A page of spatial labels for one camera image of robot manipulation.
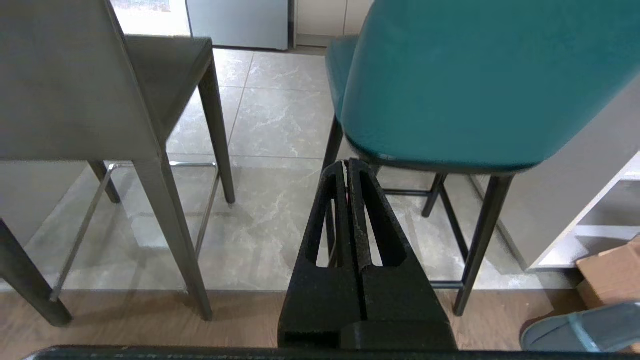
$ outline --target teal chair backrest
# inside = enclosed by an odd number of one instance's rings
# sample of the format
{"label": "teal chair backrest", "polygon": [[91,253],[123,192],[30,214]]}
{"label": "teal chair backrest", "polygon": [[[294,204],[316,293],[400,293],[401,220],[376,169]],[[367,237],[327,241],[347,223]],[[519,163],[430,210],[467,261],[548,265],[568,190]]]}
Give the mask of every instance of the teal chair backrest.
{"label": "teal chair backrest", "polygon": [[640,0],[376,0],[341,122],[388,160],[521,170],[639,70]]}

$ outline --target black metal frame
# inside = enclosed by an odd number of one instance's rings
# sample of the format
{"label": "black metal frame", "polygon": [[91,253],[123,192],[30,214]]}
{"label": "black metal frame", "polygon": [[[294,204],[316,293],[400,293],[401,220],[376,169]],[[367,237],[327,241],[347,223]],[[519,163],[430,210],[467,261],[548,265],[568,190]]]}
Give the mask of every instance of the black metal frame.
{"label": "black metal frame", "polygon": [[[344,133],[342,132],[342,126],[337,120],[337,117],[334,116],[326,153],[324,155],[323,168],[326,168],[337,159],[343,136]],[[366,162],[373,165],[376,169],[379,169],[380,166],[392,166],[409,168],[412,170],[436,172],[436,177],[430,190],[384,189],[384,192],[386,195],[427,197],[427,202],[425,203],[424,209],[422,210],[422,216],[424,217],[429,217],[433,210],[435,202],[438,200],[438,198],[442,199],[445,210],[447,212],[447,218],[449,219],[449,223],[451,224],[451,229],[453,230],[454,236],[456,238],[458,248],[460,249],[460,254],[465,261],[465,269],[462,280],[460,281],[431,281],[431,285],[435,289],[459,290],[458,297],[454,305],[454,314],[456,316],[462,316],[467,306],[471,291],[473,290],[474,284],[476,282],[480,266],[482,265],[482,260],[484,259],[484,255],[489,246],[489,242],[497,224],[498,217],[500,215],[500,212],[502,211],[502,205],[504,204],[504,199],[506,198],[506,195],[509,191],[509,186],[511,184],[511,181],[513,180],[513,176],[515,172],[523,171],[531,167],[505,168],[495,170],[487,168],[461,167],[459,165],[451,165],[450,167],[448,167],[447,165],[443,164],[431,166],[422,163],[417,164],[397,162],[377,157],[369,152],[359,149],[357,146],[354,146],[351,141],[349,141],[349,143],[353,146],[356,152],[364,158]],[[491,174],[491,180],[484,197],[483,206],[476,225],[476,231],[471,241],[471,249],[467,247],[467,242],[465,240],[464,234],[462,233],[460,223],[458,222],[458,217],[456,216],[453,205],[451,204],[451,200],[449,198],[449,194],[447,193],[447,189],[444,185],[448,174]],[[333,243],[335,241],[332,234],[333,213],[331,208],[328,208],[326,212],[326,226],[328,246],[329,251],[331,252],[333,249]]]}

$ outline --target black stool leg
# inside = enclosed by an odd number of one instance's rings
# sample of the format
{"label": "black stool leg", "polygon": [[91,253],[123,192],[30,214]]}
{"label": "black stool leg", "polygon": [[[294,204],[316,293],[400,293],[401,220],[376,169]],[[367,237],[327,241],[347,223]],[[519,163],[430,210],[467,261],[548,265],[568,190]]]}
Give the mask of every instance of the black stool leg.
{"label": "black stool leg", "polygon": [[[340,122],[338,122],[338,118],[334,115],[331,132],[329,133],[329,141],[326,144],[326,150],[324,152],[323,170],[335,163],[335,160],[338,158],[343,136],[342,126]],[[326,208],[325,220],[327,249],[329,250],[329,267],[332,267],[332,265],[335,264],[335,256],[332,256],[333,245],[335,244],[335,228],[333,226],[333,209],[331,204]]]}
{"label": "black stool leg", "polygon": [[422,217],[428,218],[433,211],[433,206],[436,204],[438,200],[438,196],[440,196],[440,190],[442,186],[444,186],[444,181],[447,179],[447,174],[436,174],[436,178],[433,180],[433,184],[431,185],[431,194],[427,198],[427,203],[424,205],[424,209],[422,210]]}
{"label": "black stool leg", "polygon": [[469,257],[465,263],[465,272],[462,275],[463,287],[458,292],[456,304],[453,307],[456,316],[462,316],[465,312],[484,254],[489,247],[495,224],[498,222],[504,199],[507,197],[511,180],[513,180],[513,176],[491,176],[469,250]]}
{"label": "black stool leg", "polygon": [[342,125],[340,125],[338,118],[334,115],[333,123],[331,124],[331,133],[329,133],[329,141],[326,144],[326,151],[324,152],[323,170],[327,166],[335,163],[335,160],[338,158],[343,136]]}

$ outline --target gray tile floor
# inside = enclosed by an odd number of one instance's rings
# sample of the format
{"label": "gray tile floor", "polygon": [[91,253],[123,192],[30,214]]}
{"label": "gray tile floor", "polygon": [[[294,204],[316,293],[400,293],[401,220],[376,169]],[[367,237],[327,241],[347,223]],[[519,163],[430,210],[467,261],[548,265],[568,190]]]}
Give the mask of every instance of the gray tile floor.
{"label": "gray tile floor", "polygon": [[[200,266],[215,290],[285,290],[319,177],[333,106],[324,58],[307,54],[214,50],[230,140],[237,202],[229,206],[221,187],[207,228]],[[202,104],[195,94],[168,141],[173,160],[213,160]],[[346,144],[340,158],[353,155]],[[213,171],[174,170],[191,235],[202,219]],[[384,186],[427,188],[432,174],[383,168]],[[181,289],[182,279],[133,170],[114,174],[123,203],[100,200],[65,289]],[[55,281],[98,183],[89,169],[71,187],[26,245],[28,254]],[[451,176],[447,188],[467,239],[480,201],[465,177]],[[441,203],[429,219],[424,199],[389,201],[427,275],[461,277],[458,254]],[[321,251],[326,262],[326,255]],[[523,274],[498,236],[482,266],[478,289],[569,288],[559,272]],[[7,285],[0,283],[0,288]]]}

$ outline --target gray chair seat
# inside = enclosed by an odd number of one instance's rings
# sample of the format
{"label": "gray chair seat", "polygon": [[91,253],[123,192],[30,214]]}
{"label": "gray chair seat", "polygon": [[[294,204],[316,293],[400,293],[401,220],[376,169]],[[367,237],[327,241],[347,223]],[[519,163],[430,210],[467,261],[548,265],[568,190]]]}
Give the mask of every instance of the gray chair seat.
{"label": "gray chair seat", "polygon": [[125,43],[165,143],[211,60],[211,39],[126,35]]}

